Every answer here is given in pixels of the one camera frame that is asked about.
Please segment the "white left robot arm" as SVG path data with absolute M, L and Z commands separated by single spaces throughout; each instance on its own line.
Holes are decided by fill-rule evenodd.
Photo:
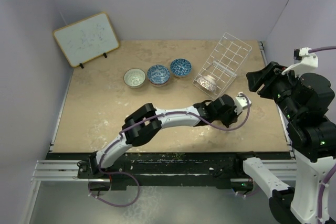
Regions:
M 158 109 L 146 103 L 124 120 L 121 131 L 109 145 L 90 155 L 90 173 L 96 178 L 104 177 L 120 156 L 132 147 L 147 144 L 162 129 L 211 126 L 221 131 L 237 130 L 246 123 L 250 106 L 250 100 L 243 93 L 234 98 L 223 95 L 214 101 L 205 100 L 174 110 Z

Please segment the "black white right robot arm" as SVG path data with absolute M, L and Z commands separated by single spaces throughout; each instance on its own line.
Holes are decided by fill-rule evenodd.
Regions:
M 281 181 L 253 152 L 237 156 L 234 173 L 258 184 L 279 223 L 333 223 L 328 197 L 335 174 L 335 124 L 326 117 L 335 96 L 330 81 L 312 72 L 297 74 L 276 62 L 246 77 L 249 90 L 273 100 L 288 121 L 296 184 Z

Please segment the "white bowl maroon pattern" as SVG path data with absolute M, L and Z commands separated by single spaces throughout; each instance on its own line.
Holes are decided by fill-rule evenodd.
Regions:
M 200 76 L 196 82 L 210 92 L 215 92 L 217 89 L 216 80 L 210 75 Z

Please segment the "white bowl green pattern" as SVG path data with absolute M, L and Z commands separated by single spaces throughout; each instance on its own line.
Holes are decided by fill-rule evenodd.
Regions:
M 123 76 L 124 83 L 130 88 L 141 87 L 146 80 L 146 74 L 142 69 L 129 69 Z

